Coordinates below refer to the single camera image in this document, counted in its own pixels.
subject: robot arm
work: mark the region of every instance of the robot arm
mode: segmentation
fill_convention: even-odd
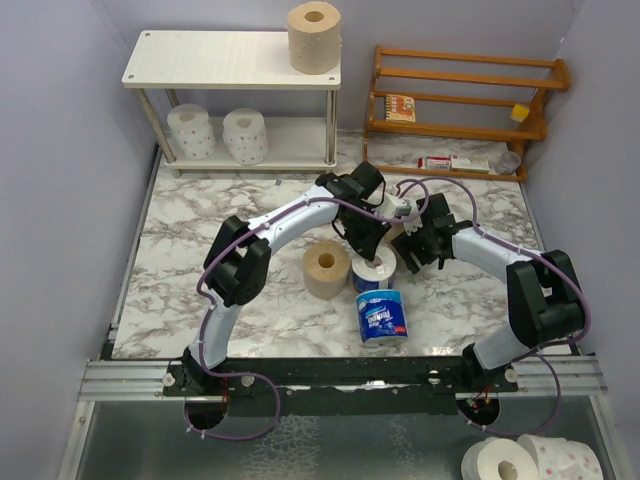
[[[585,316],[577,295],[562,279],[519,253],[517,245],[504,241],[504,246],[498,245],[477,232],[471,222],[456,222],[443,194],[431,195],[420,223],[409,228],[405,225],[405,232],[391,243],[413,273],[436,259],[442,269],[445,260],[455,258],[506,284],[509,324],[464,349],[468,379],[481,377],[533,348],[584,327]],[[529,251],[579,285],[566,253]]]
[[[238,249],[232,251],[205,278],[215,305],[211,307],[213,311],[204,332],[206,365],[200,365],[202,368],[213,368],[224,361],[231,331],[242,306],[262,291],[267,280],[271,256],[287,243],[312,228],[339,219],[344,226],[344,238],[351,247],[362,257],[374,259],[376,248],[391,225],[363,217],[346,208],[344,204],[375,212],[376,206],[365,200],[383,181],[384,178],[375,167],[363,163],[350,175],[321,175],[304,195],[266,215],[248,222],[232,216],[222,223],[204,262],[205,269],[239,237],[259,225],[268,226],[240,244],[240,247],[246,248],[244,254]],[[295,209],[300,202],[307,205]],[[294,211],[277,218],[288,210]],[[188,349],[191,357],[199,364],[199,340],[191,343]]]

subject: white marble surface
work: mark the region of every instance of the white marble surface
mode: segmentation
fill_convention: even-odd
[[[369,151],[374,162],[407,165],[426,154],[495,158],[505,149],[504,144],[490,142],[381,136],[372,140]],[[353,168],[360,153],[359,136],[339,135],[340,170]],[[193,340],[206,305],[196,294],[195,284],[221,221],[234,214],[248,219],[267,213],[306,191],[315,177],[218,174],[176,179],[161,169],[140,238],[114,358],[181,355]],[[402,178],[387,176],[390,185]],[[479,221],[486,229],[514,243],[538,247],[517,183],[464,183],[478,200]],[[439,181],[429,184],[429,189],[445,193],[458,220],[471,218],[470,203],[461,189]],[[474,266],[450,260],[442,271],[433,264],[411,275],[400,263],[396,288],[404,298],[409,339],[399,347],[364,348],[355,315],[356,292],[347,287],[335,299],[324,301],[304,288],[301,252],[326,238],[336,239],[330,226],[308,232],[272,259],[267,285],[243,308],[236,323],[230,357],[455,355],[506,322],[505,286]]]

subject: screw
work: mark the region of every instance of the screw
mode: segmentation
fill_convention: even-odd
[[[164,377],[162,377],[162,384],[165,387],[172,387],[176,383],[176,379],[170,373],[166,373]]]
[[[242,385],[245,387],[250,387],[251,385],[253,385],[253,382],[255,382],[255,378],[250,375],[244,375],[240,379],[240,383],[242,383]]]

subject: wooden rack slat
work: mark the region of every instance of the wooden rack slat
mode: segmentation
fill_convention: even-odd
[[[414,78],[417,80],[436,80],[443,82],[482,83],[504,85],[508,87],[548,88],[562,90],[564,82],[560,80],[540,80],[537,78],[501,77],[498,75],[476,75],[473,73],[431,72],[427,70],[409,70],[406,68],[382,67],[381,77]]]
[[[553,68],[556,64],[548,60],[535,60],[529,58],[490,57],[486,55],[467,55],[463,53],[424,52],[417,50],[403,50],[398,48],[380,48],[381,55],[396,57],[431,58],[436,60],[454,60],[463,62],[494,63],[499,65],[519,65],[523,67]]]

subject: white wall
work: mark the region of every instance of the white wall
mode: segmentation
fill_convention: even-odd
[[[590,301],[587,345],[604,370],[640,472],[640,2],[587,0],[558,57],[574,76],[549,137],[528,156],[527,192],[547,248],[570,253]]]
[[[331,0],[343,18],[342,89],[338,100],[340,128],[362,128],[376,44],[548,59],[556,52],[582,2]],[[129,48],[133,48],[140,32],[146,29],[283,30],[287,13],[301,3],[304,0],[95,0],[96,7],[112,18]],[[448,62],[447,66],[457,67],[455,62]],[[486,68],[486,65],[477,67],[479,72]],[[441,86],[440,83],[428,88],[439,92]],[[460,95],[481,90],[481,94],[498,98],[503,95],[513,97],[517,91],[523,95],[523,100],[527,98],[527,92],[522,89],[473,86],[471,90],[465,90],[463,84],[448,88],[453,89],[449,92]],[[324,97],[308,92],[293,95],[278,92],[180,94],[181,100],[203,103],[210,112],[218,114],[241,106],[253,106],[271,115],[324,114]],[[164,104],[165,111],[168,110],[164,97],[155,98]],[[478,121],[482,120],[498,127],[508,121],[508,112],[502,109],[465,108],[465,113],[458,115],[459,110],[451,105],[424,103],[419,106],[418,115],[425,115],[421,121],[435,119],[440,123],[460,125],[475,123],[478,126]]]
[[[0,16],[0,477],[55,478],[108,328],[153,140],[86,0]]]

